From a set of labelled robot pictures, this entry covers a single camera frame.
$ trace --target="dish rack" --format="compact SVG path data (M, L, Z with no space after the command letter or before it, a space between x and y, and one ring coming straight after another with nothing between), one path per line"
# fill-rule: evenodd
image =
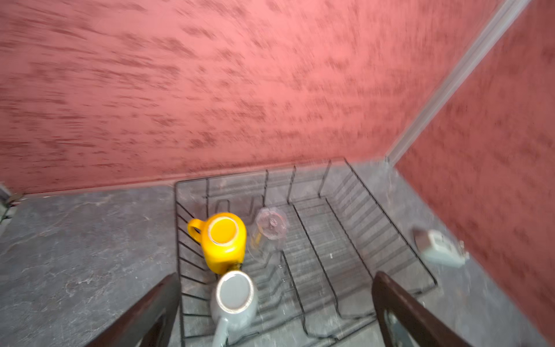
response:
M182 346L210 345L209 300L218 280L187 222L231 212L249 230L262 207L286 214L287 241L262 262L246 252L241 269L259 290L258 314L230 334L228 346L329 346L353 336L376 321L371 285L379 270L414 296L437 286L347 160L181 181L175 223Z

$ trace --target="clear drinking glass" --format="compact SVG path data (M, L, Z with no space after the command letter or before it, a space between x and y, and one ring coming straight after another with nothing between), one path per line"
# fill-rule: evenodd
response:
M266 264L281 251L287 237L287 218L277 208L261 208L251 227L248 249L259 263Z

